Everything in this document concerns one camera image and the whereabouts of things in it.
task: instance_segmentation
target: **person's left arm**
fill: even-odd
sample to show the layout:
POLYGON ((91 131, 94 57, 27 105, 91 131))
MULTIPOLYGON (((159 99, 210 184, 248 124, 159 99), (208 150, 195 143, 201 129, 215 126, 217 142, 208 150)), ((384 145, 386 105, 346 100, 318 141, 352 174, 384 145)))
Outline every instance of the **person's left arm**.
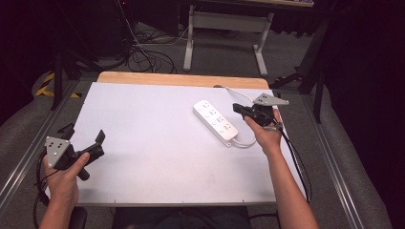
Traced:
MULTIPOLYGON (((78 201, 77 174, 86 165, 90 155, 83 154, 66 171, 59 171, 47 178, 51 199, 39 228, 69 228, 72 211, 78 201)), ((48 158, 44 157, 45 175, 55 172, 48 168, 48 158)))

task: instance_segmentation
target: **table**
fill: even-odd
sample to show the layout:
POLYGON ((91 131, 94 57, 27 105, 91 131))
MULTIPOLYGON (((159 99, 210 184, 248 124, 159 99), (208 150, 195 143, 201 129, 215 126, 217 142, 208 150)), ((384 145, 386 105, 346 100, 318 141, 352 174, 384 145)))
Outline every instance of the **table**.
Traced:
MULTIPOLYGON (((288 6, 296 8, 310 8, 313 6, 313 3, 295 2, 288 0, 245 0, 239 2, 242 3, 245 2, 246 5, 269 4, 269 5, 288 6)), ((262 36, 259 41, 259 45, 254 45, 253 50, 256 56, 256 61, 259 67, 260 75, 267 76, 267 69, 265 60, 262 55, 262 50, 266 42, 267 34, 270 29, 274 13, 270 12, 267 17, 253 17, 241 15, 229 15, 223 13, 199 12, 194 11, 194 9, 195 6, 191 5, 188 17, 188 38, 183 64, 183 69, 186 72, 189 72, 191 70, 191 60, 194 45, 193 30, 194 28, 206 28, 217 30, 260 32, 262 36)))
MULTIPOLYGON (((224 88, 212 88, 217 84, 249 96, 271 94, 266 81, 257 78, 102 73, 86 97, 71 139, 79 150, 94 141, 100 128, 106 134, 105 155, 86 167, 90 179, 78 182, 78 204, 118 207, 275 202, 260 146, 227 148, 192 114, 193 103, 203 96, 240 131, 238 138, 241 135, 245 141, 251 140, 253 133, 229 104, 229 100, 246 99, 224 88)), ((304 192, 286 148, 283 141, 285 159, 304 192)))

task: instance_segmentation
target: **metal track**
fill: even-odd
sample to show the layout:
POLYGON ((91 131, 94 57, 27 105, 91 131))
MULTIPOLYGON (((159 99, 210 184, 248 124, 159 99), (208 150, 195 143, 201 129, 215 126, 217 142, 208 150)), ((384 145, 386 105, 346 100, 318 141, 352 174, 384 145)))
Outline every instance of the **metal track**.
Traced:
POLYGON ((30 147, 27 149, 25 154, 21 157, 20 162, 9 175, 9 178, 0 193, 0 218, 6 211, 6 208, 9 205, 12 197, 14 196, 26 173, 29 171, 38 153, 43 147, 45 137, 51 129, 54 121, 59 116, 62 108, 68 101, 69 95, 74 92, 76 85, 77 81, 69 81, 67 83, 63 99, 60 102, 59 106, 54 111, 49 112, 44 123, 42 124, 32 143, 30 144, 30 147))
POLYGON ((352 201, 352 196, 349 192, 348 186, 346 185, 346 182, 343 179, 342 174, 340 173, 339 167, 337 166, 336 160, 334 159, 333 152, 325 136, 324 130, 321 124, 317 123, 315 117, 313 116, 313 106, 311 104, 310 98, 308 95, 302 95, 302 98, 304 100, 304 105, 307 109, 307 112, 311 117, 312 124, 315 127, 316 133, 318 134, 319 142, 321 143, 323 148, 322 153, 324 156, 324 160, 330 172, 330 176, 336 189, 337 195, 342 202, 342 206, 346 213, 346 217, 349 220, 349 224, 351 225, 351 228, 364 228, 361 218, 358 215, 358 212, 352 201))

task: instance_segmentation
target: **forearm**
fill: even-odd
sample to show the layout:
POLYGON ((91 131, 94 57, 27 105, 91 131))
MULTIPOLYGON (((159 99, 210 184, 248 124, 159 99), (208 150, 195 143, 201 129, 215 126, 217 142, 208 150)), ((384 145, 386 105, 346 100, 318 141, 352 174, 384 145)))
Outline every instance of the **forearm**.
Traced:
POLYGON ((280 149, 265 152, 282 228, 318 228, 280 149))
POLYGON ((71 207, 50 202, 40 228, 69 228, 72 211, 71 207))

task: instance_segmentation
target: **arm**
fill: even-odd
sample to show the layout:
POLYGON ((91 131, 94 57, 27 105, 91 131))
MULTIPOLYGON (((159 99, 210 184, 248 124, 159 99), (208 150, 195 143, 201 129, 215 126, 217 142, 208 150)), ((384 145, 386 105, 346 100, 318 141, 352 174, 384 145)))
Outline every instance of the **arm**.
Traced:
MULTIPOLYGON (((86 165, 90 155, 83 154, 75 164, 66 171, 59 171, 47 178, 51 191, 51 200, 40 228, 68 228, 72 211, 78 201, 77 174, 86 165)), ((45 175, 55 170, 48 168, 48 158, 44 157, 45 175)))
MULTIPOLYGON (((278 110, 274 110, 274 115, 277 121, 280 121, 278 110)), ((245 117, 245 122, 253 130, 267 156, 281 227, 285 229, 318 228, 315 216, 281 153, 281 133, 265 130, 248 116, 245 117)))

